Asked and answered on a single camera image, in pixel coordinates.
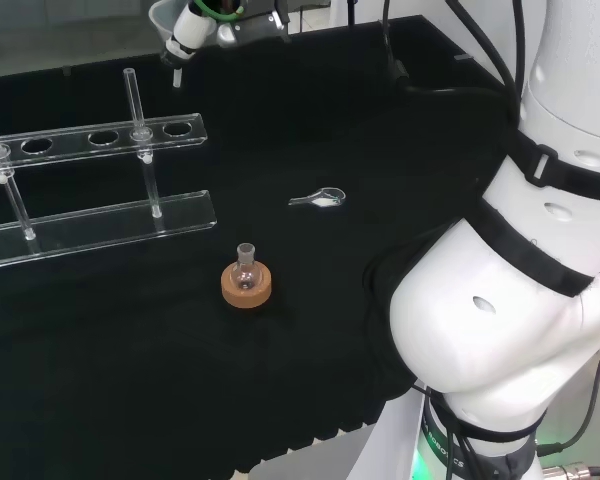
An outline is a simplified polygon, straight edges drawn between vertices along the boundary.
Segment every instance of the black tablecloth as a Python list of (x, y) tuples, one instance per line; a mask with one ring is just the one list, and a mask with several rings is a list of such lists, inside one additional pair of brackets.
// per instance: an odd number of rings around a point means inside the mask
[[(493, 86), (422, 18), (391, 32), (414, 84)], [(488, 183), (503, 107), (400, 94), (368, 24), (203, 51), (181, 92), (156, 56), (3, 78), (0, 132), (128, 119), (125, 67), (147, 117), (202, 113), (209, 140), (160, 152), (157, 179), (208, 189), (218, 225), (0, 269), (0, 479), (223, 479), (373, 422), (363, 268)], [(16, 177), (33, 217), (145, 196), (133, 158)], [(325, 186), (346, 204), (286, 206)], [(273, 274), (254, 312), (220, 294), (240, 242)]]

